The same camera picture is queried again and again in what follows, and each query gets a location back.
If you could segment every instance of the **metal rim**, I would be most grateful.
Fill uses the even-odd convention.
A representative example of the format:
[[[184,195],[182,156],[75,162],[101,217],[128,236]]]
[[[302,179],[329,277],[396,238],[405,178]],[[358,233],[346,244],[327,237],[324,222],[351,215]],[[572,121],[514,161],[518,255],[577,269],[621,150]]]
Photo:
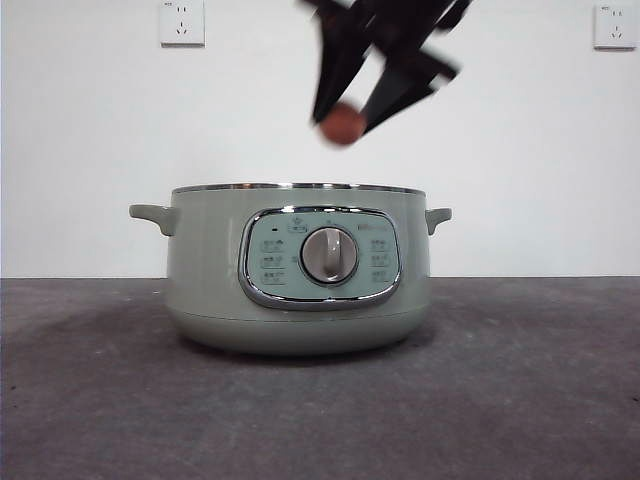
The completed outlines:
[[[314,190],[373,190],[378,192],[410,193],[426,197],[422,190],[389,187],[386,185],[360,185],[356,183],[220,183],[214,185],[194,185],[173,190],[173,193],[198,192],[201,190],[293,190],[298,188]]]

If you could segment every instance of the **orange ball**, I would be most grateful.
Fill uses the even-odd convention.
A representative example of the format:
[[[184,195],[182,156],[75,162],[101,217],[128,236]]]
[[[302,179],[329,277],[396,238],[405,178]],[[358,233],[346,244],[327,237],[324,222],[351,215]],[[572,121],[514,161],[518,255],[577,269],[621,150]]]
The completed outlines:
[[[345,102],[338,102],[320,123],[324,137],[337,145],[351,145],[367,128],[367,119]]]

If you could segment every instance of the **wall socket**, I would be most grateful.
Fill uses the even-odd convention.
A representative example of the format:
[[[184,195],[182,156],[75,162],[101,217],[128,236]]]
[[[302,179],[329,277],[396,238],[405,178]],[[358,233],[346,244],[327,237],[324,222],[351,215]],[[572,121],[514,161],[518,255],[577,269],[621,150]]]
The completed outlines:
[[[204,0],[165,1],[160,6],[163,47],[204,47]]]
[[[638,23],[634,4],[599,4],[594,10],[593,46],[597,49],[636,48]]]

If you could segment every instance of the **electric pot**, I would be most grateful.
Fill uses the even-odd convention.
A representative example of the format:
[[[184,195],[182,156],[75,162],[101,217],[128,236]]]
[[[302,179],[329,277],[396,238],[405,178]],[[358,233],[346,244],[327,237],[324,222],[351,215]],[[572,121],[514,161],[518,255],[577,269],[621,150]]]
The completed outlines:
[[[130,215],[169,237],[165,303],[213,347],[272,355],[363,350],[426,318],[428,236],[451,218],[425,194],[353,184],[178,188]]]

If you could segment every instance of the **gray carpet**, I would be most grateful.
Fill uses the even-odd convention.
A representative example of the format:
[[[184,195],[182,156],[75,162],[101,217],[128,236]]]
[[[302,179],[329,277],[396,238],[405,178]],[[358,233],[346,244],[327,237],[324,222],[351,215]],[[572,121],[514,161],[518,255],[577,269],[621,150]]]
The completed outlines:
[[[2,478],[640,479],[640,278],[434,284],[400,344],[274,359],[161,280],[4,280]]]

